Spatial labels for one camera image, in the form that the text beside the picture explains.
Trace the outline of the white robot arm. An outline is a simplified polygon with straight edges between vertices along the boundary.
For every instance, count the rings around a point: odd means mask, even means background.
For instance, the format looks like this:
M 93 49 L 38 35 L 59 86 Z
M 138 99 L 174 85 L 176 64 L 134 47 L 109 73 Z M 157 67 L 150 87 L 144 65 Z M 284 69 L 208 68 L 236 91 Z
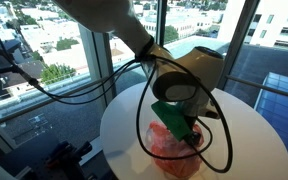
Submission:
M 209 93 L 217 86 L 224 67 L 221 54 L 197 46 L 182 57 L 173 58 L 144 29 L 135 15 L 132 0 L 53 1 L 85 28 L 120 38 L 152 79 L 150 87 L 157 99 L 174 102 L 186 117 L 220 117 Z

